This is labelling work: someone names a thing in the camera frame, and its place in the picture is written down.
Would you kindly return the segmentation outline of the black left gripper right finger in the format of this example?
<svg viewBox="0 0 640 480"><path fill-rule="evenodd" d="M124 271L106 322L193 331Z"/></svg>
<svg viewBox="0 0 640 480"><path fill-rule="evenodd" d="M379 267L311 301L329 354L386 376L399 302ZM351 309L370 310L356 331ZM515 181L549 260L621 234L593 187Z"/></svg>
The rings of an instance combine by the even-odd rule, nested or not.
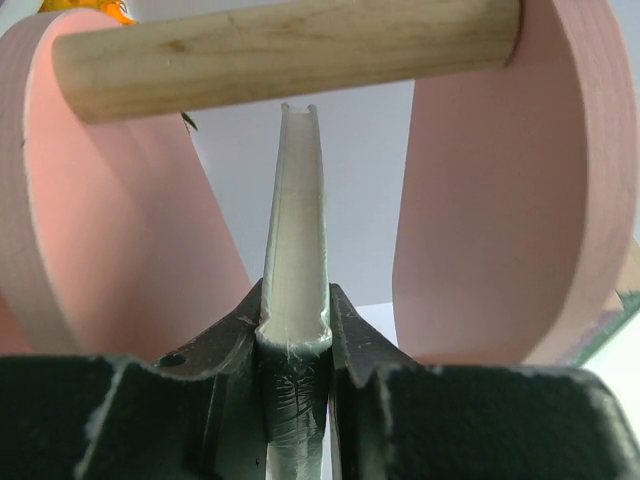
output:
<svg viewBox="0 0 640 480"><path fill-rule="evenodd" d="M639 446L595 375L423 366L330 288L337 479L635 479Z"/></svg>

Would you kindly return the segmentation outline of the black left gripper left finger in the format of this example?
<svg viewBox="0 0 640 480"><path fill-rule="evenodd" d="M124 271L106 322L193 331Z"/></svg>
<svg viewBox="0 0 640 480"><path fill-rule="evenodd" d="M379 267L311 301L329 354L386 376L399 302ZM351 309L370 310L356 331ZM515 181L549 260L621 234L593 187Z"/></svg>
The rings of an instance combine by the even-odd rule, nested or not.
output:
<svg viewBox="0 0 640 480"><path fill-rule="evenodd" d="M5 356L5 479L262 479L254 345L261 290L147 364L125 355Z"/></svg>

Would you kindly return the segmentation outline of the grey Great Gatsby book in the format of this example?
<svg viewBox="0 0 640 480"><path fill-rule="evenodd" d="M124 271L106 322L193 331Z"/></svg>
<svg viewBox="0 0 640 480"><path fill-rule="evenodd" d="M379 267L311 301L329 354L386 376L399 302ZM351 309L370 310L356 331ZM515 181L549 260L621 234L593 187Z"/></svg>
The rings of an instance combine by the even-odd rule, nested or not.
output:
<svg viewBox="0 0 640 480"><path fill-rule="evenodd" d="M282 106L256 330L273 479L318 479L332 332L317 110Z"/></svg>

